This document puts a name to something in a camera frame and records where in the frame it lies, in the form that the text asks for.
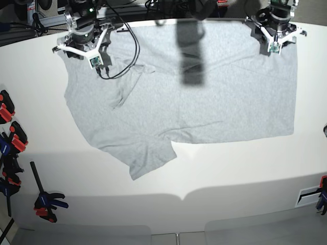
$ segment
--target white table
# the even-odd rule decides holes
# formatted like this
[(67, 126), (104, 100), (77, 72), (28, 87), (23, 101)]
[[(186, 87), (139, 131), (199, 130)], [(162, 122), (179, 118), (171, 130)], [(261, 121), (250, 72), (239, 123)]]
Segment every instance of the white table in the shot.
[[(166, 21), (167, 25), (176, 23)], [(134, 22), (135, 26), (154, 25)], [(300, 24), (295, 131), (291, 136), (221, 144), (173, 143), (177, 158), (132, 181), (128, 167), (88, 145), (66, 106), (67, 72), (52, 53), (58, 35), (0, 48), (1, 84), (29, 145), (20, 195), (36, 199), (34, 160), (45, 190), (62, 191), (59, 223), (146, 225), (152, 234), (203, 231), (207, 222), (294, 208), (299, 190), (327, 172), (327, 27)], [(13, 196), (13, 205), (18, 205)], [(23, 224), (26, 214), (14, 213)]]

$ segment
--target cloth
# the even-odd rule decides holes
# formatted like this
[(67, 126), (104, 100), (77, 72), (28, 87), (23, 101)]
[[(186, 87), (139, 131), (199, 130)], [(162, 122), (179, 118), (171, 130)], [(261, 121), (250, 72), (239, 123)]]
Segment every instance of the cloth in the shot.
[[(102, 80), (86, 60), (60, 53), (69, 77), (65, 98), (78, 128), (90, 145), (126, 163), (132, 179), (176, 158), (171, 141), (293, 133), (296, 45), (281, 56), (260, 55), (251, 29), (237, 21), (133, 30), (139, 59), (116, 80)], [(114, 76), (132, 60), (135, 44), (128, 32), (112, 33), (111, 42), (106, 52)]]

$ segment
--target gray t-shirt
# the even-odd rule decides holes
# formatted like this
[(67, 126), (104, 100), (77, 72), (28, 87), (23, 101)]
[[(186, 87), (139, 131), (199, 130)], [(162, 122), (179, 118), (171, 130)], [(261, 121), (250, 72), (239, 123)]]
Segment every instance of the gray t-shirt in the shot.
[[(59, 52), (69, 76), (65, 98), (78, 128), (90, 145), (126, 163), (132, 179), (176, 158), (171, 141), (293, 133), (296, 45), (281, 56), (260, 55), (251, 29), (237, 21), (133, 30), (139, 59), (116, 80), (102, 80), (86, 60)], [(111, 42), (106, 52), (114, 76), (130, 63), (135, 45), (128, 32), (112, 33)]]

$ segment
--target gray fabric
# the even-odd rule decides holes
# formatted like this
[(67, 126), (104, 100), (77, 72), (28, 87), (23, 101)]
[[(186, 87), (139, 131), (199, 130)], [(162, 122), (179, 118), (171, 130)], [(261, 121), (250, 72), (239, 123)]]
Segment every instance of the gray fabric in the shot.
[[(132, 179), (176, 157), (171, 141), (217, 143), (293, 133), (296, 45), (259, 54), (251, 29), (236, 21), (134, 28), (137, 66), (102, 80), (87, 61), (61, 57), (65, 98), (88, 143), (130, 167)], [(132, 59), (128, 32), (107, 49), (115, 75)]]

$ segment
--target t-shirt sleeve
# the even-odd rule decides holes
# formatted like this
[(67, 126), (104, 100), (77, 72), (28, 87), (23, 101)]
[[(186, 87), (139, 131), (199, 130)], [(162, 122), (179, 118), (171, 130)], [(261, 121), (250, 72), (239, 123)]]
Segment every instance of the t-shirt sleeve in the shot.
[(99, 132), (89, 143), (128, 165), (133, 180), (177, 157), (169, 140), (134, 133)]

